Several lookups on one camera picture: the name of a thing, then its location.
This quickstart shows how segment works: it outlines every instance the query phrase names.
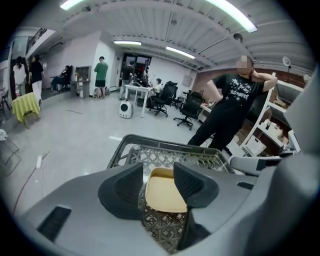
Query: hand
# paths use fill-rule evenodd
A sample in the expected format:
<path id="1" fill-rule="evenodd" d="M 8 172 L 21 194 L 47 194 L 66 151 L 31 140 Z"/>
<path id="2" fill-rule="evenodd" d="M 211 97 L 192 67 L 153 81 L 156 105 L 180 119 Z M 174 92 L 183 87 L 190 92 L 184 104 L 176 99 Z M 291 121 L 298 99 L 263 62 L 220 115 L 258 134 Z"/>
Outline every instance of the hand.
<path id="1" fill-rule="evenodd" d="M 255 71 L 254 69 L 252 69 L 251 74 L 252 77 L 254 78 L 259 78 L 259 74 L 257 73 L 257 71 Z"/>

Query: dark hair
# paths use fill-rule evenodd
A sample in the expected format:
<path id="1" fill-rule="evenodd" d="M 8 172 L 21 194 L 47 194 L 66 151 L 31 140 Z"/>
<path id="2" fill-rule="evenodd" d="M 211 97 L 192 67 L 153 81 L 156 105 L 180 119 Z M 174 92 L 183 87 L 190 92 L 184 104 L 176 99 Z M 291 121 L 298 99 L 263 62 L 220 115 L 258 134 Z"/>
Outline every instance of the dark hair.
<path id="1" fill-rule="evenodd" d="M 16 58 L 16 66 L 18 67 L 18 70 L 21 69 L 21 67 L 22 67 L 21 61 L 22 61 L 21 56 L 19 56 L 18 58 Z"/>

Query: vent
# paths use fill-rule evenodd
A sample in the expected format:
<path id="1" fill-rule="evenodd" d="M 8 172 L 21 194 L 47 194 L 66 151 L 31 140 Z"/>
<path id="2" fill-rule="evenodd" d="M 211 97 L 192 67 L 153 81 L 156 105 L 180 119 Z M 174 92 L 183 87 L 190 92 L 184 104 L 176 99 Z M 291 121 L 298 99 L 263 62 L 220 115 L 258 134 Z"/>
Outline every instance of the vent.
<path id="1" fill-rule="evenodd" d="M 54 242 L 70 213 L 71 209 L 56 206 L 37 230 L 51 242 Z"/>

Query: green t-shirt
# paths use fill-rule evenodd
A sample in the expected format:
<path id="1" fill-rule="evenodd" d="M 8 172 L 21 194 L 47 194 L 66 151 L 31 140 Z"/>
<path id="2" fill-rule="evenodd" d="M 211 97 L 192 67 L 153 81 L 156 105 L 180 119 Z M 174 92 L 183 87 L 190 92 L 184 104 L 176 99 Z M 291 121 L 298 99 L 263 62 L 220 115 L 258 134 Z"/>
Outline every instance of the green t-shirt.
<path id="1" fill-rule="evenodd" d="M 108 64 L 105 62 L 99 62 L 94 69 L 94 72 L 96 72 L 95 80 L 98 80 L 98 81 L 106 80 L 107 70 L 108 70 Z"/>

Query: ceiling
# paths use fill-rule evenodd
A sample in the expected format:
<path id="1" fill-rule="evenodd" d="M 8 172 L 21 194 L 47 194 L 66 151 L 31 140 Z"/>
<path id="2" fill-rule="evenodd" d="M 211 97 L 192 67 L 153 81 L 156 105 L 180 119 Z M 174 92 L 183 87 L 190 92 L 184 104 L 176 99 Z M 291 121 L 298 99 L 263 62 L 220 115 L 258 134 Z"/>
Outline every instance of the ceiling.
<path id="1" fill-rule="evenodd" d="M 297 74 L 313 71 L 316 65 L 299 28 L 273 0 L 229 0 L 256 25 L 253 33 L 205 0 L 84 0 L 69 10 L 60 8 L 63 2 L 42 1 L 22 26 L 57 31 L 51 45 L 104 31 L 111 40 L 142 42 L 124 46 L 125 52 L 158 56 L 197 71 L 233 67 L 240 55 L 278 70 L 285 68 L 282 57 L 287 56 Z M 84 11 L 88 5 L 90 11 Z M 165 50 L 166 46 L 195 59 Z"/>

